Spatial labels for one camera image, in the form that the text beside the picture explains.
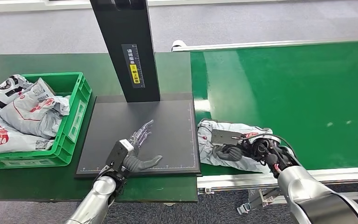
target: black mat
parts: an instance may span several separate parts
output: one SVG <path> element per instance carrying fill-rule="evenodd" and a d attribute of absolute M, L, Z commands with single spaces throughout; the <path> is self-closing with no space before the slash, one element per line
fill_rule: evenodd
<path fill-rule="evenodd" d="M 159 102 L 126 103 L 123 96 L 97 97 L 75 177 L 94 177 L 115 142 L 129 139 L 154 120 L 139 158 L 162 155 L 161 162 L 137 175 L 199 174 L 200 159 L 191 93 L 162 95 Z"/>

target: green crate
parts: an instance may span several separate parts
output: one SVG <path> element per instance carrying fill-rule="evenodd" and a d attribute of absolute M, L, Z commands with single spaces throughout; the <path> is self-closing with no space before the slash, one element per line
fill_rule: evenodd
<path fill-rule="evenodd" d="M 67 166 L 72 160 L 91 88 L 81 72 L 25 74 L 28 81 L 42 78 L 56 95 L 70 95 L 70 113 L 63 117 L 54 144 L 48 151 L 0 153 L 0 169 Z"/>

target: black metal post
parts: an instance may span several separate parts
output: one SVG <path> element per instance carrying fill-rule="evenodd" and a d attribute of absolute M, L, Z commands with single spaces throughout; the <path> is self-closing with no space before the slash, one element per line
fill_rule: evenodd
<path fill-rule="evenodd" d="M 147 0 L 90 2 L 127 102 L 160 101 Z"/>

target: floor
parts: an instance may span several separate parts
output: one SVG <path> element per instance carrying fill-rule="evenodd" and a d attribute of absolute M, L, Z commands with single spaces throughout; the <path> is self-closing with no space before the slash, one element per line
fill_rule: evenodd
<path fill-rule="evenodd" d="M 187 45 L 358 38 L 358 0 L 303 0 L 150 8 L 154 48 Z M 0 54 L 107 52 L 93 12 L 0 13 Z M 110 223 L 291 223 L 286 205 L 240 216 L 246 191 L 200 196 L 197 204 L 115 204 Z M 0 202 L 0 224 L 63 223 L 76 203 Z"/>

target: white plastic bag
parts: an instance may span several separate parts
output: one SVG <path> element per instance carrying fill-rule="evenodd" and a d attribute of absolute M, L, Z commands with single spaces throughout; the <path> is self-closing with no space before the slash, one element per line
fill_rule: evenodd
<path fill-rule="evenodd" d="M 260 129 L 245 124 L 217 123 L 212 120 L 203 120 L 198 124 L 198 144 L 200 149 L 200 160 L 202 163 L 215 165 L 215 166 L 234 167 L 236 169 L 245 170 L 245 171 L 262 172 L 262 173 L 270 172 L 268 166 L 263 166 L 259 162 L 256 162 L 255 160 L 245 156 L 243 156 L 240 161 L 226 161 L 214 155 L 213 144 L 211 143 L 213 129 L 239 132 L 242 134 L 272 133 L 271 129 L 269 128 Z"/>
<path fill-rule="evenodd" d="M 19 97 L 22 91 L 30 87 L 32 83 L 28 82 L 20 75 L 12 75 L 5 82 L 0 84 L 0 108 Z"/>
<path fill-rule="evenodd" d="M 22 134 L 0 118 L 0 153 L 48 150 L 54 140 Z"/>
<path fill-rule="evenodd" d="M 12 127 L 46 139 L 57 135 L 65 115 L 69 115 L 69 100 L 54 96 L 41 78 L 0 110 L 0 116 Z"/>

